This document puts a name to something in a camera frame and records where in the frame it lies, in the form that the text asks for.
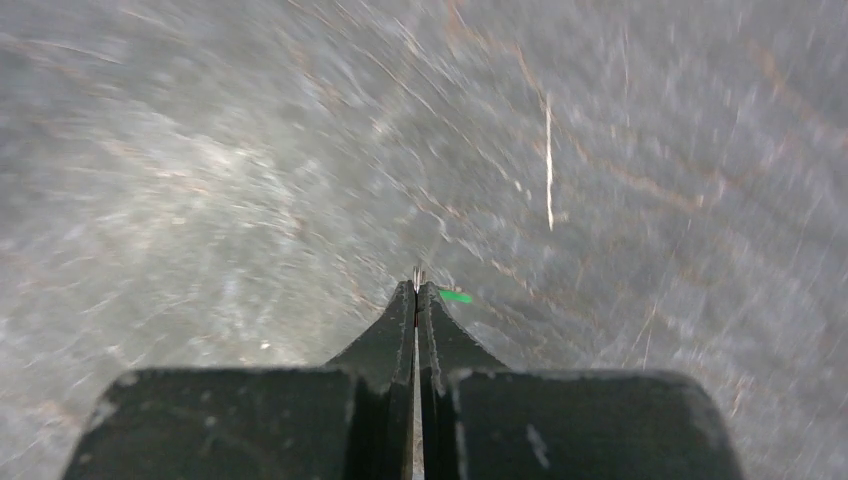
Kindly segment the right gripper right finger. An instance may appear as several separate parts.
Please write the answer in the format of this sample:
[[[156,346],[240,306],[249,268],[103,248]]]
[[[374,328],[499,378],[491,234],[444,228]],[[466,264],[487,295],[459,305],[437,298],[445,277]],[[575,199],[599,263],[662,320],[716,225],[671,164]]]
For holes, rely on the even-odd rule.
[[[429,479],[740,479],[725,421],[669,370],[514,370],[417,292]]]

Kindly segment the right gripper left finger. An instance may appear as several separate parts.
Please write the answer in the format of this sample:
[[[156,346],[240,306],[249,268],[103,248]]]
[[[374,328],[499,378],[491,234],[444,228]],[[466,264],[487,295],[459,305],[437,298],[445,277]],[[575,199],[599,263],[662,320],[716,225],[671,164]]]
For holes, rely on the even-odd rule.
[[[68,479],[409,479],[411,281],[315,367],[146,368],[98,398]]]

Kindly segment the green key tag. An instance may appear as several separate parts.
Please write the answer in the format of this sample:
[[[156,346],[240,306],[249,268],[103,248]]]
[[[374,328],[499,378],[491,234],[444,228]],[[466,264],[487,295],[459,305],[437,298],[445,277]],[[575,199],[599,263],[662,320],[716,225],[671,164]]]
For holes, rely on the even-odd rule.
[[[473,302],[471,295],[461,291],[440,289],[439,293],[441,298],[448,302],[459,302],[464,304],[471,304]]]

